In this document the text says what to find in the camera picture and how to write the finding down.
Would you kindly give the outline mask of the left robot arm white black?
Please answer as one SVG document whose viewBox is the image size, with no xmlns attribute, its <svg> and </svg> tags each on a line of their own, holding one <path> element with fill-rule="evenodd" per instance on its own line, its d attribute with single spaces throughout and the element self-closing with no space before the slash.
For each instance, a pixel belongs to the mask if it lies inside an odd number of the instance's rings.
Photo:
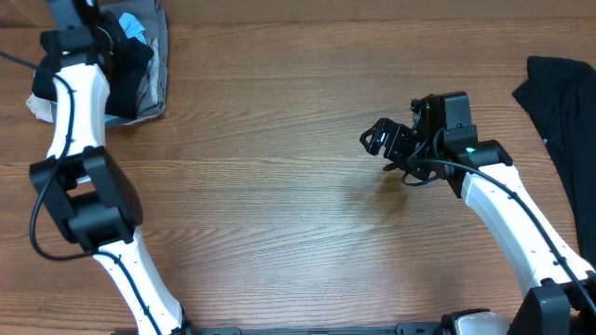
<svg viewBox="0 0 596 335">
<path fill-rule="evenodd" d="M 140 334 L 188 334 L 182 305 L 163 282 L 142 236 L 142 206 L 105 147 L 111 92 L 137 87 L 153 50 L 101 28 L 47 31 L 39 73 L 55 88 L 54 137 L 45 160 L 30 166 L 38 198 L 64 239 L 111 276 Z"/>
</svg>

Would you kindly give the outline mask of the black t-shirt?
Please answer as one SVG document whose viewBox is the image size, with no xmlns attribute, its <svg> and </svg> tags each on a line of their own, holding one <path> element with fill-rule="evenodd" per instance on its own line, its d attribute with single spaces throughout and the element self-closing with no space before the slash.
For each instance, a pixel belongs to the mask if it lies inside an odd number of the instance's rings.
<svg viewBox="0 0 596 335">
<path fill-rule="evenodd" d="M 60 14 L 66 26 L 44 31 L 40 44 L 46 56 L 39 66 L 53 73 L 72 65 L 97 65 L 110 85 L 106 113 L 123 119 L 137 118 L 142 79 L 155 52 L 136 36 L 126 36 L 121 20 L 111 12 Z"/>
</svg>

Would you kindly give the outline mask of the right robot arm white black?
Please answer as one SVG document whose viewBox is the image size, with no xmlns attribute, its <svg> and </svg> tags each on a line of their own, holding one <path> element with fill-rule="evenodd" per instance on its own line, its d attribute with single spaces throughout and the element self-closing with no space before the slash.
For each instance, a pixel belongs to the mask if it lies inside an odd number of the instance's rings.
<svg viewBox="0 0 596 335">
<path fill-rule="evenodd" d="M 423 130 L 379 119 L 359 138 L 419 184 L 446 180 L 482 220 L 508 260 L 522 303 L 512 318 L 488 310 L 444 315 L 439 334 L 592 334 L 595 270 L 558 235 L 498 141 L 475 126 Z"/>
</svg>

